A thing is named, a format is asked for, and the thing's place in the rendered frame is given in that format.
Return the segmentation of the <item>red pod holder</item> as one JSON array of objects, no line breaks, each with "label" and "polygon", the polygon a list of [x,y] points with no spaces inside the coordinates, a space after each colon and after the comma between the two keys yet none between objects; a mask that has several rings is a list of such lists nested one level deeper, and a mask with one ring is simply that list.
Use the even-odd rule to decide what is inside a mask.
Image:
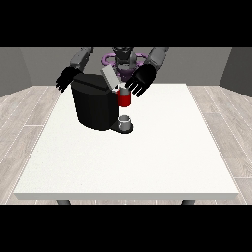
[{"label": "red pod holder", "polygon": [[131,104],[131,93],[122,94],[121,91],[118,91],[117,98],[120,107],[127,107]]}]

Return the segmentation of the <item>small grey cup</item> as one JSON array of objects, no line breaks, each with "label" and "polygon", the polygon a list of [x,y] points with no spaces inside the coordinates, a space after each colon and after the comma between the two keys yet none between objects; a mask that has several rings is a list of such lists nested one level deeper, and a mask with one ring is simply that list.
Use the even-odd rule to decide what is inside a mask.
[{"label": "small grey cup", "polygon": [[128,115],[121,115],[118,118],[119,129],[122,131],[127,131],[131,127],[131,119]]}]

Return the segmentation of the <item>pale grey machine lid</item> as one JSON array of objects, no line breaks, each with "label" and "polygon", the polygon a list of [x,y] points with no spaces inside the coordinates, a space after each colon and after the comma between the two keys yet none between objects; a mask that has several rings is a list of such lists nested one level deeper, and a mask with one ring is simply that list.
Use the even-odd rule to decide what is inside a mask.
[{"label": "pale grey machine lid", "polygon": [[120,86],[120,81],[114,72],[111,65],[107,65],[101,69],[101,74],[105,78],[109,88],[114,91],[118,90]]}]

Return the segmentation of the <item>black coffee machine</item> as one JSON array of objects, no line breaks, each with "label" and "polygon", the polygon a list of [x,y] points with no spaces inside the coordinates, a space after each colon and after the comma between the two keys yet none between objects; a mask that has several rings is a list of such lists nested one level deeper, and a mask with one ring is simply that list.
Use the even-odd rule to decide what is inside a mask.
[{"label": "black coffee machine", "polygon": [[78,120],[84,126],[98,131],[114,130],[121,134],[133,131],[133,124],[127,131],[119,129],[119,108],[117,92],[112,91],[103,75],[76,75],[71,83],[73,100]]}]

